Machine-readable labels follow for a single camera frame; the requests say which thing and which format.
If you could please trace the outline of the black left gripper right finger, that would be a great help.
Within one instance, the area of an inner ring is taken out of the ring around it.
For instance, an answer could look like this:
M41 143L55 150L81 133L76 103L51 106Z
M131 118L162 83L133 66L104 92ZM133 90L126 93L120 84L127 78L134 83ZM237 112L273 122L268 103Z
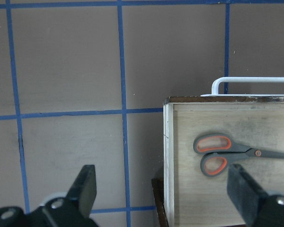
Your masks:
M227 194L247 225L255 223L268 198L268 193L240 164L228 169Z

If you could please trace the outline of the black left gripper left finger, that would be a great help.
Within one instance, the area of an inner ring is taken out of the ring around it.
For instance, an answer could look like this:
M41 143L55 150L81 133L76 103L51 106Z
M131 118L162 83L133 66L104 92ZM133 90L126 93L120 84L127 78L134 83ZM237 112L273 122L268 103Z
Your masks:
M96 171L94 165L84 165L67 192L66 198L89 218L97 195Z

